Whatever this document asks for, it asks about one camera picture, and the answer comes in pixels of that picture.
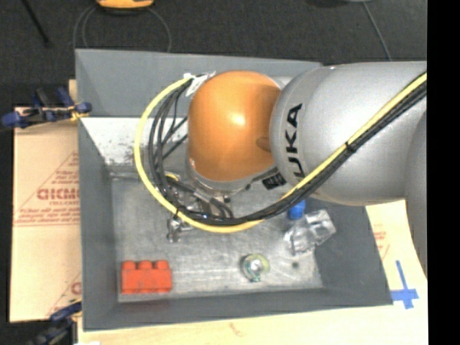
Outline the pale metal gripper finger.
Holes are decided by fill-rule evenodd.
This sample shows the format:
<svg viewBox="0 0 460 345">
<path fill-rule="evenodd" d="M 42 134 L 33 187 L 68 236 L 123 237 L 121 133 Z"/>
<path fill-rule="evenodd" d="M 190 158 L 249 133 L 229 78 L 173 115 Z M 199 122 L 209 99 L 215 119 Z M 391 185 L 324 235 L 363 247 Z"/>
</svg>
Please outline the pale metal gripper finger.
<svg viewBox="0 0 460 345">
<path fill-rule="evenodd" d="M 180 241 L 180 235 L 183 227 L 183 221 L 177 217 L 170 217 L 167 220 L 167 235 L 166 238 L 170 243 Z"/>
<path fill-rule="evenodd" d="M 183 201 L 182 205 L 183 214 L 192 214 L 192 212 L 196 212 L 198 210 L 197 200 Z M 187 217 L 187 219 L 182 219 L 182 222 L 180 223 L 181 231 L 191 231 L 196 229 L 196 225 L 190 224 L 189 220 L 191 220 L 191 217 Z"/>
</svg>

